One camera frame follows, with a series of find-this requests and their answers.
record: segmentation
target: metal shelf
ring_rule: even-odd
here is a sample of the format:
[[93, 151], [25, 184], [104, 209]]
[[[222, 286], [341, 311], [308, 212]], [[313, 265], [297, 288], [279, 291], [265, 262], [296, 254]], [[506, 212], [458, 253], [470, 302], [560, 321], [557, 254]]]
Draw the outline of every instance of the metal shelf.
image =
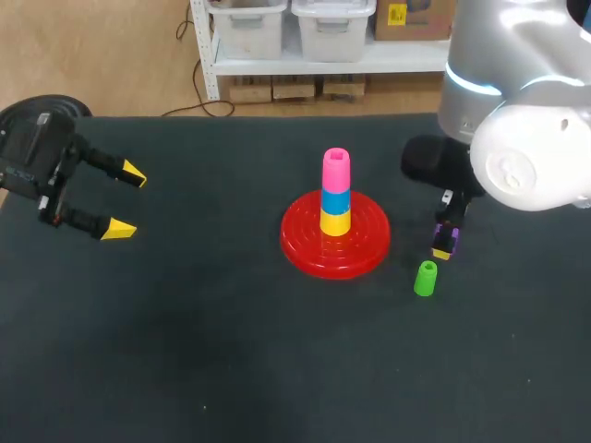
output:
[[445, 69], [450, 42], [376, 42], [369, 31], [363, 58], [356, 63], [318, 63], [302, 55], [297, 18], [287, 14], [283, 24], [283, 56], [279, 60], [226, 58], [220, 39], [211, 38], [207, 0], [191, 0], [203, 77], [209, 100], [219, 100], [217, 77], [305, 74], [376, 74], [438, 72]]

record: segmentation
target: blue ring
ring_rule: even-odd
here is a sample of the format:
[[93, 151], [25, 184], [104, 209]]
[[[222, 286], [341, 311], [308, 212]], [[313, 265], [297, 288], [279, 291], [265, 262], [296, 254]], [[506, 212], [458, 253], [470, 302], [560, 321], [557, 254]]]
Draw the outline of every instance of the blue ring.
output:
[[330, 215], [343, 215], [351, 209], [351, 190], [340, 194], [322, 189], [322, 209]]

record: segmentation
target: yellow ring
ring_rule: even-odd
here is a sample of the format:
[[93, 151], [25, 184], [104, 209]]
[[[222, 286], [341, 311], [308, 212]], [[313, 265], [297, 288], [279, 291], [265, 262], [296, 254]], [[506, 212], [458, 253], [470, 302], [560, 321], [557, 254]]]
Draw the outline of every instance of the yellow ring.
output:
[[320, 209], [320, 230], [331, 237], [345, 235], [351, 229], [351, 210], [343, 215], [331, 215]]

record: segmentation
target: wooden floor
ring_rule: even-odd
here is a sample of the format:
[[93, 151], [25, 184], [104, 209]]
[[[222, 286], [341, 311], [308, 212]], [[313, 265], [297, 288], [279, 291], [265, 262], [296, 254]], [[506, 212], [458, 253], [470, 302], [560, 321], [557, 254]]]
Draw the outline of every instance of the wooden floor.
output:
[[[195, 104], [195, 33], [175, 39], [186, 6], [187, 0], [0, 0], [0, 109], [47, 93], [72, 95], [95, 115], [160, 115]], [[440, 83], [436, 74], [373, 76], [361, 103], [241, 105], [235, 114], [432, 112]]]

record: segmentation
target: red base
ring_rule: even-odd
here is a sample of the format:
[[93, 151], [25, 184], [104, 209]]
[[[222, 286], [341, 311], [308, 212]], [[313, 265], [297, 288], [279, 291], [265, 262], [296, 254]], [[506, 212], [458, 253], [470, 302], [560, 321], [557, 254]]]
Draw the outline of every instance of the red base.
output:
[[294, 265], [315, 277], [353, 279], [374, 270], [388, 255], [390, 224], [371, 198], [351, 192], [351, 230], [331, 237], [320, 230], [320, 191], [289, 207], [281, 223], [281, 247]]

